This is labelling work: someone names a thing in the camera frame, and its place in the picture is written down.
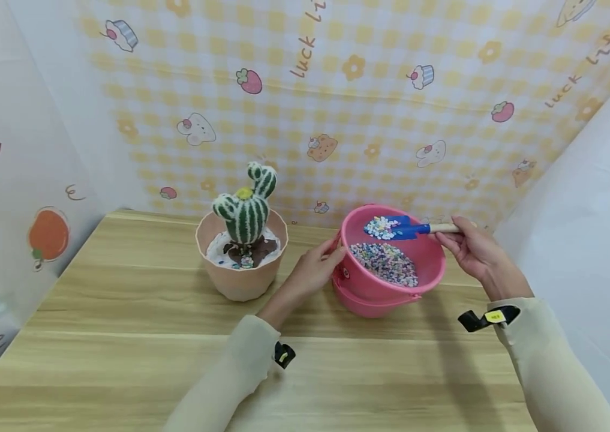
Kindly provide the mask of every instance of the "beige sleeve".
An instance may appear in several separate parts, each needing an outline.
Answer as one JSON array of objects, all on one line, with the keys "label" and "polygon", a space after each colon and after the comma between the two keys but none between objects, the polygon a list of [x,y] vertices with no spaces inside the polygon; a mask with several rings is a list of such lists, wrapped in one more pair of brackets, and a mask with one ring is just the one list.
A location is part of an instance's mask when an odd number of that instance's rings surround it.
[{"label": "beige sleeve", "polygon": [[220,359],[187,392],[165,432],[223,432],[240,402],[264,381],[281,333],[247,315],[228,338]]},{"label": "beige sleeve", "polygon": [[541,299],[495,301],[521,312],[495,330],[509,351],[540,432],[610,432],[610,407],[573,354],[554,312]]}]

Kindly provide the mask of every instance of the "blue shovel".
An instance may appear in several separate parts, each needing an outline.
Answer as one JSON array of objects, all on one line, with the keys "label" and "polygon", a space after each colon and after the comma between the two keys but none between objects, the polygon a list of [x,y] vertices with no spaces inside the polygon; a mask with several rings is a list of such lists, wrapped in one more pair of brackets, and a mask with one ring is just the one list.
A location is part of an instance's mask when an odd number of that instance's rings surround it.
[{"label": "blue shovel", "polygon": [[413,238],[417,238],[417,235],[428,235],[429,233],[434,232],[461,232],[461,229],[456,227],[456,224],[453,223],[413,224],[408,215],[393,215],[392,217],[383,218],[394,224],[394,226],[390,228],[391,233],[387,233],[389,238],[374,236],[372,233],[367,232],[366,229],[365,232],[369,236],[381,240],[413,240]]}]

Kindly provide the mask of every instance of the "checkered backdrop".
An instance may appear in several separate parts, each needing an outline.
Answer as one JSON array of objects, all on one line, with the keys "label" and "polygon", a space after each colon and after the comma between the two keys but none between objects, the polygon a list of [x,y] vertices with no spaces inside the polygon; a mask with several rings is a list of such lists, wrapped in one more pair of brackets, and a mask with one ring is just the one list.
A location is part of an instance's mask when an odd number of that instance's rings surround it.
[{"label": "checkered backdrop", "polygon": [[293,224],[373,202],[494,227],[610,96],[610,0],[80,0],[77,20],[158,212],[209,212],[259,160]]}]

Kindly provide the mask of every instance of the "hand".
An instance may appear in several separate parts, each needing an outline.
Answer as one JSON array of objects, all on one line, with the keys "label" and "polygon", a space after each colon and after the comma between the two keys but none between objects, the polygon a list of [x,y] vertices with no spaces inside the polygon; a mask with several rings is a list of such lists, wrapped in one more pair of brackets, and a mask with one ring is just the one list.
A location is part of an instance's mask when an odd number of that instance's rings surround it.
[{"label": "hand", "polygon": [[312,296],[331,278],[333,269],[345,256],[345,247],[338,247],[331,255],[327,251],[335,240],[324,241],[300,257],[290,276],[276,294],[259,311],[257,317],[280,331],[283,322],[298,306]]},{"label": "hand", "polygon": [[482,283],[491,301],[533,296],[524,274],[487,231],[463,217],[453,217],[453,222],[463,232],[436,233],[437,240],[465,273]]}]

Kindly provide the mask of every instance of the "artificial cactus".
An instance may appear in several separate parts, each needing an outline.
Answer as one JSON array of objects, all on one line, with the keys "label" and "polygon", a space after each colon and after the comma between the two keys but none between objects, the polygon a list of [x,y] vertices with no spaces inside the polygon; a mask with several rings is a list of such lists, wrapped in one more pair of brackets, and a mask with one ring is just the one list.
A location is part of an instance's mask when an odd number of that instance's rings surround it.
[{"label": "artificial cactus", "polygon": [[238,245],[251,245],[262,236],[269,217],[267,199],[276,188],[276,170],[256,162],[247,164],[254,187],[242,187],[234,195],[220,194],[214,213],[226,220],[228,235]]}]

